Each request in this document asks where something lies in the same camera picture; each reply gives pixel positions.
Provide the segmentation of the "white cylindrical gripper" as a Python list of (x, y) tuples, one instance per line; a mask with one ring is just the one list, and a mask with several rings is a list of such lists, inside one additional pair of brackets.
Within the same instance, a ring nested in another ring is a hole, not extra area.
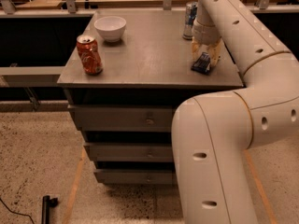
[(204, 5), (197, 4), (196, 18), (192, 26), (192, 58), (199, 58), (199, 50), (202, 45), (207, 45), (207, 53), (212, 67), (215, 67), (221, 54), (221, 35), (210, 18)]

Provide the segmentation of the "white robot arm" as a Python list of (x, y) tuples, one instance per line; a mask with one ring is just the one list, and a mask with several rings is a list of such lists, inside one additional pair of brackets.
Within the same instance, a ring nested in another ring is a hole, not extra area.
[(173, 117), (185, 224), (258, 224), (241, 154), (297, 130), (299, 62), (239, 0), (199, 0), (193, 35), (221, 38), (245, 86), (194, 96)]

